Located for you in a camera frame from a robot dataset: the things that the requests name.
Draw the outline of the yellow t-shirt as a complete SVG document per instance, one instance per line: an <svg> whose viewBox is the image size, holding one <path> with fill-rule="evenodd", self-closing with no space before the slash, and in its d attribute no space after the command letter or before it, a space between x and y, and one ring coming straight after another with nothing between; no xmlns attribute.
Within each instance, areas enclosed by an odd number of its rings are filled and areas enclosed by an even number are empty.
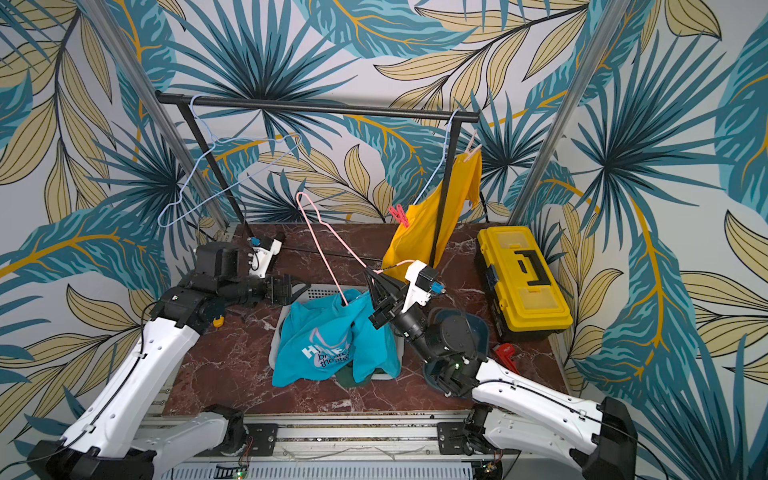
<svg viewBox="0 0 768 480"><path fill-rule="evenodd" d="M470 202L472 209L480 204L481 175L482 149L480 147L455 158L434 258L436 263L441 261L448 240L465 209L465 203ZM407 228L399 226L396 230L383 257L384 274L404 281L410 264L400 265L400 262L418 260L432 265L430 258L442 185L443 182L440 182L437 189L425 200L408 207L406 215L409 226Z"/></svg>

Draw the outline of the dark green t-shirt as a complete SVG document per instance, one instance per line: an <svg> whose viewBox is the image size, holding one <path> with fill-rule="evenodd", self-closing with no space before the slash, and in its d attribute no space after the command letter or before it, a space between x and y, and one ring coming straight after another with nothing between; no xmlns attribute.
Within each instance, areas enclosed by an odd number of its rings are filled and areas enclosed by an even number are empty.
<svg viewBox="0 0 768 480"><path fill-rule="evenodd" d="M378 370L375 370L370 375L364 377L362 380L358 381L354 377L354 369L352 364L347 364L341 369L339 369L334 377L333 380L343 389L350 390L355 388L363 388L368 386L375 373L377 373Z"/></svg>

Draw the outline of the light blue wire hanger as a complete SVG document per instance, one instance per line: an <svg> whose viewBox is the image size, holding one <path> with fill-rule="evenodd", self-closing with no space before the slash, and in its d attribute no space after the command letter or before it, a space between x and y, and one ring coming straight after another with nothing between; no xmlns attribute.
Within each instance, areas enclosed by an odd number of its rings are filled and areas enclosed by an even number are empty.
<svg viewBox="0 0 768 480"><path fill-rule="evenodd" d="M232 143L235 140L238 140L239 137L235 136L228 139L222 139L213 133L213 131L208 126L206 121L203 120L196 113L194 108L195 101L197 99L202 99L203 98L202 95L188 96L188 95L182 95L182 94L161 93L160 91L156 91L155 97L163 105L176 105L178 107L180 113L182 114L183 119L185 120L187 125L190 127L193 133L193 136L196 139L198 146L200 147L200 155L198 156L198 158L195 160L195 163L193 164L192 173L187 176L187 179L183 182L182 186L180 187L180 190L178 193L178 199L168 203L161 210L161 212L159 213L156 219L157 225L161 228L169 229L170 227L175 226L181 220L185 220L192 213L200 210L207 203L213 201L214 199L218 199L221 196L225 196L229 201L229 203L231 204L231 207L235 212L237 219L240 221L240 223L244 226L248 226L247 219L244 213L242 212L242 210L240 209L237 203L237 200L234 197L234 194L231 192L231 190L235 186L238 186L240 184L240 181L237 181L234 185L230 185L224 178L223 173L219 168L217 161L215 160L215 157L213 156L213 152L216 146ZM240 109L246 109L246 110L273 109L276 111L283 111L283 110L291 111L294 109L294 105L292 105L288 101L255 100L255 99L226 100L223 98L214 98L214 97L208 97L207 100L205 101L205 105L240 108ZM203 159L206 160L206 163L208 164L209 169L214 174L214 177L216 178L216 180L219 182L220 190L216 193L213 193L212 195L207 197L205 200L202 200L191 209L186 210L183 214L177 215L175 219L164 222L163 216L171 208L175 208L177 206L183 205L184 192L187 189L193 176L198 174L198 166Z"/></svg>

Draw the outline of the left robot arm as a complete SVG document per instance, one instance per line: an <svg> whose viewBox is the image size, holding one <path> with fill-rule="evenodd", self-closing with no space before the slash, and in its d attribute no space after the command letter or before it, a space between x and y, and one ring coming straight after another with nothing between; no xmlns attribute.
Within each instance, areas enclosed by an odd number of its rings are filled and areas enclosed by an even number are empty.
<svg viewBox="0 0 768 480"><path fill-rule="evenodd" d="M203 452L237 456L248 447L241 411L221 405L192 420L138 437L156 395L187 352L228 308L265 302L288 306L309 283L269 273L269 255L256 253L244 274L237 244L199 247L194 268L152 305L137 344L93 403L56 441L39 441L26 460L40 479L159 479Z"/></svg>

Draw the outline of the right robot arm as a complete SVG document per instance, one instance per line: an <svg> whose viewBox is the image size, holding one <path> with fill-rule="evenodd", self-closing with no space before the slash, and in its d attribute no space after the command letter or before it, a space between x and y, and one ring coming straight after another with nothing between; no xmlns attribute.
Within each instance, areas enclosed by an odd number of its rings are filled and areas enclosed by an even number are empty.
<svg viewBox="0 0 768 480"><path fill-rule="evenodd" d="M437 272L416 261L405 280L366 269L371 323L391 328L419 355L425 376L449 397L470 399L461 439L475 450L517 450L557 460L585 479L633 479L638 433L626 405L568 395L490 358L463 315L430 323L424 308L444 289Z"/></svg>

